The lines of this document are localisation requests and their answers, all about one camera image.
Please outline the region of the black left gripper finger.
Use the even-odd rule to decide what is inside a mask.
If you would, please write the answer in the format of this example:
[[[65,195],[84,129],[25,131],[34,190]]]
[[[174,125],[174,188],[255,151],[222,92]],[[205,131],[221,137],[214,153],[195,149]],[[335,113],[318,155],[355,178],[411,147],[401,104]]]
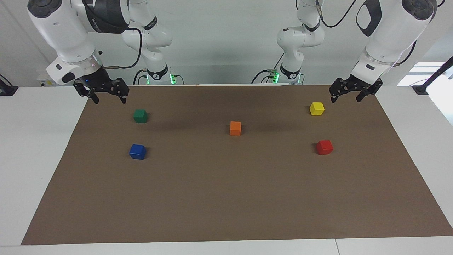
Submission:
[[[344,80],[342,78],[337,78],[329,88],[329,93],[331,95],[331,102],[335,103],[338,98],[350,92],[348,85],[350,81],[348,79]]]
[[[374,82],[374,84],[372,84],[371,86],[368,86],[368,87],[364,87],[361,92],[359,92],[359,94],[357,95],[356,97],[356,101],[358,103],[360,103],[365,97],[369,96],[369,95],[374,95],[377,93],[377,91],[380,89],[380,87],[382,86],[383,82],[382,81],[376,81]]]

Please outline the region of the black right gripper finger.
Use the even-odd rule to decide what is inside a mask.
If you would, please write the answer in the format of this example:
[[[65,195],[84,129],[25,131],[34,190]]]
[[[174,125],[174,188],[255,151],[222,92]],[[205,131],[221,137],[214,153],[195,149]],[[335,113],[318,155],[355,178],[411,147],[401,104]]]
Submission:
[[[110,93],[117,96],[123,104],[126,104],[129,91],[129,87],[122,78],[111,81]]]
[[[86,89],[81,81],[74,81],[73,87],[76,89],[76,92],[81,97],[90,98],[95,104],[99,103],[99,97],[97,97],[95,90]]]

